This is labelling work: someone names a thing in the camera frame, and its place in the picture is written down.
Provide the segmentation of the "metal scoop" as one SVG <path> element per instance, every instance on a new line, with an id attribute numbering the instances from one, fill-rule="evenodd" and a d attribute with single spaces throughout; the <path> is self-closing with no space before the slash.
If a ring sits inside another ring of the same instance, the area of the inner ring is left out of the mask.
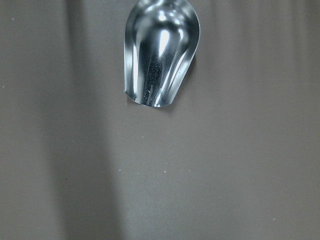
<path id="1" fill-rule="evenodd" d="M 140 0 L 124 32 L 124 92 L 137 104 L 173 103 L 196 54 L 201 26 L 187 0 Z"/>

